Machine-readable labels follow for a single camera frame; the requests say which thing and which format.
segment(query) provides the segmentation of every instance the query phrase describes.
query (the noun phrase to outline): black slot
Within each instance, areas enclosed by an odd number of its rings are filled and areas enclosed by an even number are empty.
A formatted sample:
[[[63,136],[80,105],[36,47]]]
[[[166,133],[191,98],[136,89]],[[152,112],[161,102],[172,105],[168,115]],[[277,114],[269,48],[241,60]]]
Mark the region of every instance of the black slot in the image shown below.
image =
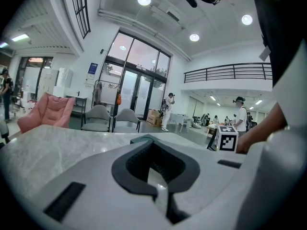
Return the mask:
[[[72,182],[65,190],[44,210],[44,212],[59,222],[62,221],[70,207],[85,188],[84,184]]]
[[[240,169],[240,167],[242,165],[241,163],[228,161],[228,160],[219,160],[217,163],[221,164],[221,165],[228,166],[228,167],[236,168],[236,169]]]

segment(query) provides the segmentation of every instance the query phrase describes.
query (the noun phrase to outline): ceiling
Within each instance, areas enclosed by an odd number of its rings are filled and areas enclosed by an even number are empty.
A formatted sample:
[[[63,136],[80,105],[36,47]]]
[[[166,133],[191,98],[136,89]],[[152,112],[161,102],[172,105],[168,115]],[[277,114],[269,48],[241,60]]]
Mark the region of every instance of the ceiling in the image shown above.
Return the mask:
[[[141,6],[137,0],[107,0],[109,11],[135,19],[158,31],[186,54],[193,56],[206,50],[246,41],[262,41],[260,26],[253,0],[222,0],[213,6],[198,0],[192,8],[185,0],[152,0],[149,6]],[[177,23],[159,17],[160,13],[172,8],[180,15]],[[253,23],[243,25],[241,18],[249,14]],[[189,36],[196,33],[198,42]]]
[[[69,48],[54,25],[46,7],[48,0],[25,0],[6,26],[1,41],[13,50],[29,48]],[[11,38],[26,33],[29,38],[14,42]]]
[[[276,104],[272,92],[256,91],[256,90],[230,90],[230,89],[219,89],[219,90],[195,90],[192,91],[196,95],[202,97],[207,101],[208,104],[217,104],[221,106],[234,107],[235,100],[238,96],[245,98],[244,105],[247,109],[254,107],[253,111],[259,111],[268,113]],[[257,101],[263,100],[260,104],[255,105]]]

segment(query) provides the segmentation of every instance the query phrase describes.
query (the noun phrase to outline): balcony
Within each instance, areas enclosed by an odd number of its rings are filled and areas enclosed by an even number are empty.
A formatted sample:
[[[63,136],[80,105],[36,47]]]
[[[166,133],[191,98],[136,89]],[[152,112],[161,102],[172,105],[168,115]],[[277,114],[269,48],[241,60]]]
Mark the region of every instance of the balcony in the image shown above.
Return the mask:
[[[225,79],[272,80],[271,64],[238,63],[203,68],[184,73],[184,83]]]

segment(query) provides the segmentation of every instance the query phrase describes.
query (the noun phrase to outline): black shirt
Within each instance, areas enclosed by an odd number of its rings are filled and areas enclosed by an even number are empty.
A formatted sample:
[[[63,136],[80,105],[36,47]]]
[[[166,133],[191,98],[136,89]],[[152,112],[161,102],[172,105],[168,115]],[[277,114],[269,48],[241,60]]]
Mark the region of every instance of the black shirt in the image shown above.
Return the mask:
[[[11,94],[12,92],[12,80],[10,77],[7,77],[6,79],[3,80],[3,90],[5,90],[6,84],[9,84],[9,89],[6,91],[5,94]]]
[[[255,0],[263,43],[271,50],[273,86],[306,38],[305,0]]]

